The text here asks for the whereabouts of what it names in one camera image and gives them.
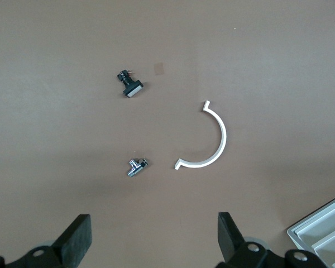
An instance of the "bolt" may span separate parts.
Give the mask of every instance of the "bolt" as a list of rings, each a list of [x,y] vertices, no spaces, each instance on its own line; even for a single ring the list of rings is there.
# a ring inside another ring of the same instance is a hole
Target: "bolt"
[[[250,251],[253,251],[253,252],[258,252],[259,251],[259,247],[256,244],[253,244],[253,243],[248,245],[248,249]]]
[[[295,252],[293,254],[293,256],[294,256],[294,258],[296,258],[299,261],[307,261],[308,260],[308,257],[306,257],[306,255],[304,253],[299,252],[299,251]]]

